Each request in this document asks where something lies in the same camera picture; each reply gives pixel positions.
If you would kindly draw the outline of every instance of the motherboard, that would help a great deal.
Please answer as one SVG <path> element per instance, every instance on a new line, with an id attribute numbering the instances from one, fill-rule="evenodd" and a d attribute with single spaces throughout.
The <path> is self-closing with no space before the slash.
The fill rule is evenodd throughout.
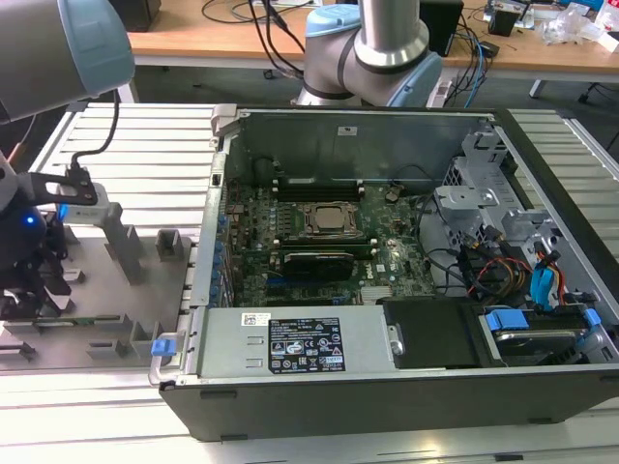
<path id="1" fill-rule="evenodd" d="M 411 234 L 414 198 L 388 184 L 353 189 L 321 195 L 231 182 L 225 210 L 233 305 L 374 305 L 433 295 Z"/>

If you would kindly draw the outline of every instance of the blue latch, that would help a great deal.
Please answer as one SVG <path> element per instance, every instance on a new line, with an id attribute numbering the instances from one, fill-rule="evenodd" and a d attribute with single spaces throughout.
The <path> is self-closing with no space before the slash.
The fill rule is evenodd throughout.
<path id="1" fill-rule="evenodd" d="M 153 356 L 174 356 L 176 354 L 176 340 L 169 338 L 159 338 L 153 342 L 151 355 Z"/>
<path id="2" fill-rule="evenodd" d="M 529 328 L 529 323 L 521 309 L 494 309 L 490 314 L 486 314 L 486 321 L 491 332 Z"/>
<path id="3" fill-rule="evenodd" d="M 587 322 L 592 328 L 602 323 L 602 319 L 600 319 L 598 311 L 596 311 L 592 307 L 584 310 L 584 318 L 587 320 Z"/>

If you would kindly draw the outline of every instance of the blue cable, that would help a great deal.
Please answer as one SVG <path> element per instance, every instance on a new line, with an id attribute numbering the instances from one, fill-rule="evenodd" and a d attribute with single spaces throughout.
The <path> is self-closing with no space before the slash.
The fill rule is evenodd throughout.
<path id="1" fill-rule="evenodd" d="M 471 90 L 471 93 L 468 96 L 468 100 L 464 104 L 464 107 L 468 108 L 469 104 L 471 104 L 471 102 L 475 98 L 475 94 L 477 94 L 477 90 L 479 89 L 480 76 L 482 75 L 482 68 L 484 67 L 484 51 L 482 50 L 482 46 L 480 45 L 480 42 L 475 37 L 469 36 L 468 34 L 460 34 L 459 32 L 456 32 L 456 35 L 461 36 L 465 39 L 468 39 L 471 42 L 475 41 L 475 45 L 477 46 L 477 51 L 480 55 L 479 66 L 477 68 L 477 72 L 475 73 L 475 81 L 473 82 L 473 89 Z"/>

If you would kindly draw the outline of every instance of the power supply label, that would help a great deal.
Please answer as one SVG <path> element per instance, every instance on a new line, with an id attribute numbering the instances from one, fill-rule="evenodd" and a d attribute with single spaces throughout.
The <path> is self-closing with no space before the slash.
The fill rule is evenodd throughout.
<path id="1" fill-rule="evenodd" d="M 346 370 L 339 318 L 271 319 L 269 370 L 274 374 Z"/>

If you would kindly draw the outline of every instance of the blue led light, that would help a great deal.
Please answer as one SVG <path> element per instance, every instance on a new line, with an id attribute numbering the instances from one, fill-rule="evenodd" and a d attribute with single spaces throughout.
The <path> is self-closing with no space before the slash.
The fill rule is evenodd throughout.
<path id="1" fill-rule="evenodd" d="M 67 217 L 67 213 L 69 212 L 69 205 L 58 205 L 58 218 L 60 220 L 64 220 Z"/>

